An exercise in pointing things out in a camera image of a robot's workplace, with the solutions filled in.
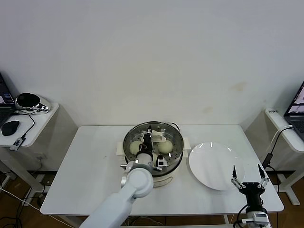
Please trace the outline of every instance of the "steamed bun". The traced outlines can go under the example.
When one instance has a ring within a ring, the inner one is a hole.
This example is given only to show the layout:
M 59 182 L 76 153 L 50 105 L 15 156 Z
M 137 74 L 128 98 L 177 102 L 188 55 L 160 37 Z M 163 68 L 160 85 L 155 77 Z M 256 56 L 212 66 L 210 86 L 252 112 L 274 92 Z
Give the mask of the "steamed bun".
M 173 150 L 173 144 L 169 140 L 166 140 L 163 143 L 160 142 L 158 144 L 158 150 L 160 153 L 168 154 Z
M 141 141 L 137 140 L 130 144 L 130 153 L 136 155 L 139 151 L 139 144 L 142 144 Z

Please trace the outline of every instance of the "cable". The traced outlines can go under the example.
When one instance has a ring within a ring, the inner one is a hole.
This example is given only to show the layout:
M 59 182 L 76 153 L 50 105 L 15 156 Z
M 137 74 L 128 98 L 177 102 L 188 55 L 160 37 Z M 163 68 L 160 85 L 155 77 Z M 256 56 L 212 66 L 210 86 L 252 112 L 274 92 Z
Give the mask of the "cable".
M 173 124 L 173 125 L 175 125 L 175 126 L 177 127 L 177 129 L 179 130 L 179 132 L 180 132 L 180 128 L 178 127 L 178 125 L 177 125 L 176 123 L 173 123 L 173 122 L 166 122 L 166 124 Z
M 28 204 L 28 205 L 31 206 L 33 209 L 36 209 L 36 210 L 38 210 L 38 211 L 40 212 L 40 209 L 34 207 L 34 206 L 31 205 L 30 203 L 28 203 L 28 202 L 26 202 L 26 201 L 24 201 L 24 200 L 22 200 L 22 199 L 20 199 L 19 197 L 15 196 L 13 193 L 10 193 L 9 191 L 6 191 L 6 190 L 3 189 L 3 188 L 0 188 L 0 189 L 3 190 L 3 191 L 5 191 L 6 193 L 12 195 L 13 197 L 15 197 L 16 199 L 20 200 L 21 202 L 24 202 L 24 203 Z M 68 226 L 68 227 L 74 228 L 73 226 L 70 226 L 69 224 L 67 224 L 67 223 L 65 223 L 65 222 L 63 222 L 63 221 L 60 221 L 59 219 L 57 219 L 57 218 L 55 218 L 55 217 L 53 217 L 53 216 L 51 216 L 51 215 L 48 215 L 48 216 L 50 216 L 51 218 L 57 220 L 58 222 L 61 222 L 61 223 L 65 224 L 65 225 Z
M 277 141 L 278 141 L 278 139 L 279 139 L 281 133 L 282 133 L 283 131 L 285 131 L 285 130 L 287 130 L 287 129 L 291 129 L 291 128 L 293 128 L 293 126 L 292 126 L 292 127 L 285 128 L 285 129 L 283 129 L 283 130 L 280 131 L 279 135 L 277 136 L 277 138 L 276 138 L 276 140 L 275 140 L 275 144 L 274 144 L 274 146 L 273 146 L 273 148 L 272 148 L 270 154 L 273 153 L 273 151 L 274 151 L 274 149 L 275 149 L 275 146 L 276 146 L 276 143 L 277 143 Z
M 239 215 L 242 213 L 242 211 L 248 206 L 248 204 L 246 204 L 245 206 L 242 207 L 241 210 L 239 210 L 238 214 L 237 214 L 237 220 L 233 223 L 233 228 L 235 228 L 235 225 L 238 224 L 239 227 L 243 227 L 240 225 L 240 222 L 242 222 L 241 220 L 239 220 Z
M 42 160 L 41 160 L 41 158 L 38 158 L 38 160 L 40 161 L 40 167 L 38 169 L 36 169 L 35 171 L 33 171 L 31 174 L 34 174 L 35 172 L 37 172 L 38 170 L 40 170 L 42 168 Z
M 27 131 L 21 136 L 22 139 L 25 139 L 25 135 L 29 132 L 30 129 L 32 129 L 32 127 L 35 125 L 35 120 L 31 117 L 30 114 L 24 114 L 24 113 L 13 113 L 12 115 L 27 115 L 32 121 L 33 121 L 33 124 L 31 125 L 30 128 L 27 129 Z
M 272 159 L 272 157 L 273 157 L 273 154 L 272 154 L 272 153 L 273 153 L 273 151 L 274 151 L 274 149 L 275 149 L 275 147 L 276 147 L 276 143 L 277 143 L 277 141 L 278 141 L 278 139 L 279 139 L 281 133 L 282 133 L 283 131 L 285 131 L 285 130 L 287 130 L 287 129 L 291 129 L 291 128 L 293 128 L 293 126 L 288 127 L 288 128 L 285 128 L 285 129 L 282 129 L 282 130 L 279 132 L 279 134 L 278 134 L 278 136 L 277 136 L 277 138 L 276 138 L 276 140 L 275 140 L 275 144 L 274 144 L 274 146 L 272 147 L 271 152 L 268 153 L 268 154 L 266 155 L 264 161 L 262 162 L 262 166 L 263 166 L 264 169 L 266 169 L 266 167 L 270 164 L 270 161 L 271 161 L 271 159 Z
M 276 138 L 276 135 L 279 133 L 279 131 L 281 131 L 281 130 L 287 128 L 287 127 L 292 127 L 292 125 L 284 126 L 284 127 L 280 128 L 279 130 L 276 131 L 274 137 L 273 137 L 272 140 L 271 140 L 271 143 L 269 144 L 269 146 L 268 146 L 267 149 L 266 149 L 266 152 L 269 150 L 271 144 L 273 143 L 273 141 L 274 141 L 274 139 Z
M 277 174 L 277 171 L 271 167 L 270 165 L 268 165 L 269 168 L 271 168 L 275 173 L 276 173 L 276 182 L 277 182 L 277 195 L 279 196 L 279 198 L 281 199 L 280 195 L 279 195 L 279 176 Z M 276 213 L 276 225 L 277 228 L 279 228 L 279 212 Z
M 151 220 L 151 221 L 153 221 L 153 222 L 155 222 L 155 223 L 160 224 L 160 225 L 163 226 L 163 224 L 162 224 L 161 222 L 158 222 L 158 221 L 156 221 L 156 220 L 154 220 L 154 219 L 152 219 L 152 218 L 150 218 L 150 217 L 147 217 L 147 216 L 139 216 L 139 217 L 137 217 L 137 218 L 132 222 L 131 226 L 134 225 L 134 223 L 135 223 L 135 222 L 137 221 L 137 219 L 139 219 L 139 218 L 149 219 L 149 220 Z
M 231 217 L 230 224 L 232 224 L 232 219 L 233 219 L 233 217 L 234 217 L 234 214 L 233 214 L 232 217 Z
M 8 174 L 8 173 L 11 173 L 11 172 L 13 172 L 13 171 L 5 172 L 5 173 L 2 173 L 1 175 Z

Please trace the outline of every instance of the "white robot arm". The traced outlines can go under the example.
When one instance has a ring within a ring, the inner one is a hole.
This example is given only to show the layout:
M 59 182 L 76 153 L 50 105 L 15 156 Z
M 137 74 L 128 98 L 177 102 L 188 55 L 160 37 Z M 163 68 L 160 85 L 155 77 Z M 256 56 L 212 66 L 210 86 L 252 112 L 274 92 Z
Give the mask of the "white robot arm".
M 125 165 L 122 189 L 97 207 L 80 228 L 120 227 L 130 215 L 135 199 L 147 196 L 153 189 L 152 161 L 152 130 L 149 128 L 143 144 L 140 144 L 136 160 Z
M 135 198 L 148 195 L 153 189 L 153 177 L 144 168 L 133 169 L 126 184 L 108 197 L 80 226 L 81 228 L 117 228 L 128 218 Z

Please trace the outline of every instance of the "black cable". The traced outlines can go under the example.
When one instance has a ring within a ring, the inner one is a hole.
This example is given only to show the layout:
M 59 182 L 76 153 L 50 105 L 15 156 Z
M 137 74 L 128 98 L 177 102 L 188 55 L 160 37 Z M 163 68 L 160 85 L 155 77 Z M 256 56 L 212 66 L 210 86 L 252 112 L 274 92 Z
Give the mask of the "black cable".
M 241 210 L 239 210 L 238 214 L 237 214 L 237 220 L 235 221 L 236 224 L 238 224 L 239 227 L 243 227 L 240 225 L 241 220 L 239 220 L 239 215 L 242 213 L 242 211 L 248 206 L 248 204 L 246 204 L 245 206 L 242 207 Z
M 2 173 L 1 175 L 8 174 L 8 173 L 11 173 L 11 172 L 13 172 L 13 171 L 5 172 L 5 173 Z
M 282 133 L 283 131 L 285 131 L 285 130 L 287 130 L 287 129 L 291 129 L 291 128 L 293 128 L 293 127 L 288 127 L 288 128 L 285 128 L 285 129 L 283 129 L 283 130 L 280 131 L 279 135 L 277 136 L 277 138 L 276 138 L 276 140 L 275 140 L 275 144 L 274 144 L 274 146 L 273 146 L 273 148 L 272 148 L 270 154 L 272 154 L 272 152 L 274 151 L 275 146 L 276 146 L 276 143 L 277 143 L 277 141 L 278 141 L 278 139 L 279 139 L 281 133 Z
M 180 132 L 180 128 L 178 127 L 178 125 L 177 125 L 176 123 L 173 123 L 173 122 L 166 122 L 166 124 L 173 124 L 173 125 L 175 125 L 175 126 L 177 127 L 177 129 L 179 130 L 179 132 Z
M 27 115 L 32 121 L 33 124 L 31 125 L 30 128 L 27 129 L 27 131 L 21 136 L 22 139 L 25 139 L 25 135 L 29 132 L 30 129 L 35 125 L 35 120 L 32 118 L 30 114 L 24 114 L 24 113 L 13 113 L 12 115 Z
M 276 173 L 277 195 L 281 199 L 281 197 L 279 195 L 279 176 L 277 174 L 277 171 L 273 167 L 271 167 L 270 165 L 268 165 L 267 167 L 271 168 Z M 276 225 L 277 225 L 277 228 L 279 228 L 279 212 L 276 213 Z
M 42 160 L 40 158 L 38 160 L 40 161 L 40 167 L 38 169 L 36 169 L 35 171 L 33 171 L 31 174 L 34 174 L 35 172 L 37 172 L 38 170 L 40 170 L 42 168 Z
M 9 224 L 4 225 L 2 228 L 5 228 L 5 227 L 7 227 L 7 226 L 9 226 L 9 225 L 14 225 L 14 227 L 15 227 L 15 224 L 14 224 L 14 223 L 9 223 Z

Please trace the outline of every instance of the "white table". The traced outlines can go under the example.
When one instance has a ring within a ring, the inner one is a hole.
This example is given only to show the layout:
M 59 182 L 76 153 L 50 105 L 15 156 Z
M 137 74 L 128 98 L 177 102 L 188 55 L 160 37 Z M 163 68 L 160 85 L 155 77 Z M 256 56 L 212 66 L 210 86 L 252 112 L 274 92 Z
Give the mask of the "white table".
M 21 145 L 21 147 L 30 147 L 35 140 L 38 138 L 44 127 L 47 125 L 49 120 L 52 118 L 52 116 L 57 111 L 59 104 L 58 103 L 51 103 L 52 108 L 51 110 L 46 114 L 41 115 L 31 115 L 32 118 L 35 121 L 35 125 L 32 129 L 29 130 L 29 132 L 26 134 L 26 139 Z M 18 156 L 18 151 L 9 151 L 8 148 L 15 142 L 15 140 L 19 137 L 21 137 L 27 129 L 31 127 L 33 124 L 32 120 L 27 115 L 15 115 L 11 116 L 7 122 L 19 120 L 20 125 L 17 129 L 17 131 L 10 136 L 3 136 L 2 133 L 0 133 L 0 147 L 4 148 L 0 150 L 0 170 L 3 173 L 9 172 L 10 170 L 14 171 L 15 174 L 17 174 L 20 178 L 22 178 L 26 183 L 28 183 L 32 189 L 28 192 L 26 197 L 32 197 L 36 192 L 47 192 L 49 189 L 49 186 L 44 186 L 40 184 L 40 181 L 43 179 L 43 175 L 38 175 L 35 179 L 32 175 L 30 175 L 27 170 L 20 164 L 15 156 Z M 3 184 L 6 184 L 9 179 L 15 179 L 16 175 L 13 173 L 8 173 L 7 177 Z
M 289 125 L 289 123 L 283 117 L 286 109 L 268 108 L 265 110 L 266 115 L 277 129 L 281 129 L 284 126 Z M 282 136 L 293 151 L 297 153 L 304 153 L 304 141 L 298 136 L 298 134 L 294 130 L 288 129 L 286 131 L 283 131 Z M 295 195 L 291 186 L 298 180 L 300 180 L 303 176 L 304 166 L 296 170 L 287 179 L 282 174 L 278 175 L 279 180 L 281 181 L 281 184 L 279 185 L 279 192 L 285 192 L 289 197 L 292 205 L 300 205 L 300 201 Z
M 192 148 L 210 141 L 227 145 L 243 158 L 245 181 L 260 181 L 257 166 L 260 162 L 240 126 L 187 125 L 180 128 L 181 134 L 189 138 Z M 116 145 L 130 129 L 131 126 L 80 127 L 41 207 L 41 213 L 88 216 L 106 197 L 118 192 L 123 169 L 116 156 Z M 245 196 L 237 189 L 217 191 L 201 184 L 191 173 L 187 159 L 182 161 L 176 176 L 170 184 L 154 188 L 147 197 L 136 200 L 131 215 L 232 214 L 238 213 L 246 204 Z M 262 199 L 269 212 L 284 209 L 271 183 L 267 185 Z

